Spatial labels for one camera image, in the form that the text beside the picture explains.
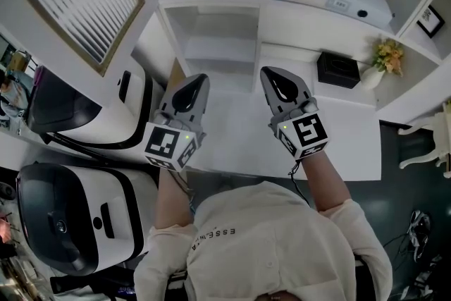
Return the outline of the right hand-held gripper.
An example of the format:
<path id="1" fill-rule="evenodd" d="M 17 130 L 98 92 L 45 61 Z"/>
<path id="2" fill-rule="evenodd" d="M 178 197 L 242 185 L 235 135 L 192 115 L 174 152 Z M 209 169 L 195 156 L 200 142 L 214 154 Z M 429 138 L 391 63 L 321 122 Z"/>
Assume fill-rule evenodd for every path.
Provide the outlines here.
<path id="1" fill-rule="evenodd" d="M 324 150 L 328 134 L 305 81 L 273 66 L 260 70 L 260 81 L 273 113 L 268 126 L 290 155 L 300 160 Z"/>

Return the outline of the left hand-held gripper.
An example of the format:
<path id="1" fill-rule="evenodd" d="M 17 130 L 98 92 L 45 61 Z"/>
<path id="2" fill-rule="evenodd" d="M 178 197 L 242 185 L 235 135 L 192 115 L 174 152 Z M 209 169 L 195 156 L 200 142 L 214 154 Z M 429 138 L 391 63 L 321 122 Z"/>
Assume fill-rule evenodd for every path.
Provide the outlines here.
<path id="1" fill-rule="evenodd" d="M 154 120 L 146 125 L 149 136 L 144 155 L 153 166 L 181 172 L 201 147 L 206 133 L 197 121 L 206 108 L 209 96 L 209 77 L 201 73 L 179 82 L 165 93 L 162 110 L 156 111 Z M 188 121 L 172 115 L 183 113 Z"/>

